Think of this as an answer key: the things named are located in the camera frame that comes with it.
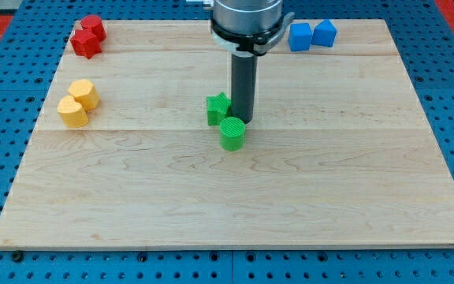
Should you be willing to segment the black white mounting flange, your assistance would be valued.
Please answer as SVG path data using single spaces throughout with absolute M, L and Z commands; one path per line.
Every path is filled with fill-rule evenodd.
M 265 55 L 278 45 L 285 34 L 286 28 L 294 19 L 294 12 L 287 13 L 272 28 L 253 35 L 229 32 L 212 19 L 210 32 L 214 41 L 220 47 L 234 55 Z

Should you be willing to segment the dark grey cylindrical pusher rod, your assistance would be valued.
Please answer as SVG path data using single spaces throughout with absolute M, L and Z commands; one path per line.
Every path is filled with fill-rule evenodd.
M 231 111 L 245 124 L 253 118 L 257 61 L 255 56 L 231 56 Z

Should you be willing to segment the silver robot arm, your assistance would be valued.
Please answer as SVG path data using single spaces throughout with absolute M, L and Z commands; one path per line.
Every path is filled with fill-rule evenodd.
M 231 111 L 244 123 L 253 119 L 258 58 L 279 44 L 294 12 L 282 0 L 186 0 L 210 11 L 210 33 L 231 54 Z

